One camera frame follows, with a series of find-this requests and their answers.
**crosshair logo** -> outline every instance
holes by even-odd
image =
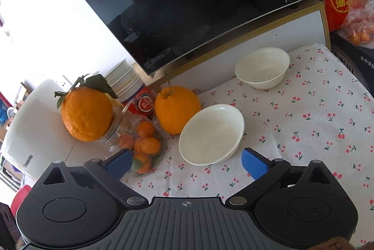
[[[185,207],[189,207],[190,205],[193,205],[193,203],[190,201],[184,201],[181,203],[181,205],[184,205]]]

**cherry print fabric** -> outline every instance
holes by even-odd
[[[320,159],[358,210],[352,244],[360,247],[373,239],[373,97],[322,45],[301,47],[289,56],[284,79],[270,90],[233,78],[199,95],[203,107],[231,104],[244,116],[243,138],[230,159],[205,167],[188,164],[179,153],[179,137],[167,136],[167,152],[152,173],[141,179],[125,175],[121,181],[149,201],[153,196],[220,196],[225,201],[253,181],[241,164],[245,147],[293,165]]]

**white container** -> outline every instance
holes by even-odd
[[[259,48],[238,61],[235,75],[256,89],[271,89],[282,81],[289,63],[284,50]]]
[[[118,100],[121,103],[126,103],[129,98],[136,94],[140,88],[144,86],[143,80],[138,74],[123,90],[116,92]]]
[[[215,104],[196,113],[179,137],[182,157],[193,165],[209,165],[230,158],[244,132],[242,113],[228,104]]]
[[[123,72],[114,82],[110,83],[109,85],[114,92],[119,93],[137,76],[138,73],[135,71],[134,67],[131,66],[126,72]]]
[[[113,69],[111,69],[108,73],[104,75],[104,77],[110,85],[113,82],[115,82],[115,80],[117,80],[119,76],[123,75],[124,72],[128,71],[129,68],[130,65],[127,63],[126,59],[124,59],[121,62],[117,63],[113,67]]]

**table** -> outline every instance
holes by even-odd
[[[315,44],[289,55],[284,79],[270,90],[233,78],[199,95],[203,107],[231,104],[244,116],[242,141],[229,160],[190,165],[179,153],[179,137],[168,135],[167,152],[152,173],[121,181],[149,201],[153,196],[220,196],[225,201],[253,181],[241,165],[245,147],[293,165],[320,159],[358,210],[351,242],[359,247],[373,239],[374,99],[326,47]]]

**blue gripper pad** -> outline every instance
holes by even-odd
[[[105,169],[109,175],[117,180],[120,180],[132,166],[132,154],[127,150],[124,154],[112,159]]]
[[[252,149],[245,148],[242,153],[242,166],[253,179],[259,179],[269,171],[269,162],[260,159],[255,153]]]

